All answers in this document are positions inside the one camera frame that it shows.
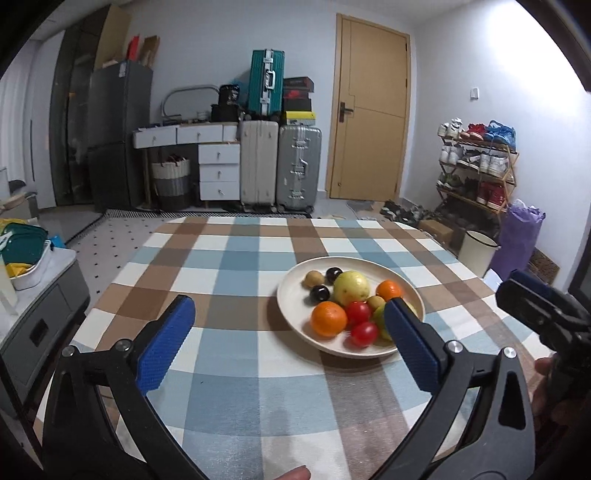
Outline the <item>person's right hand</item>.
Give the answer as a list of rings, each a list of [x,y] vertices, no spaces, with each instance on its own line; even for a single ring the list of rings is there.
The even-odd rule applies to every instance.
[[[561,427],[568,427],[581,434],[590,435],[590,390],[584,395],[579,395],[557,403],[553,407],[548,401],[548,380],[554,364],[559,356],[539,358],[534,363],[535,371],[541,376],[541,380],[531,397],[531,408],[534,417],[535,429],[540,430],[548,421],[552,421]]]

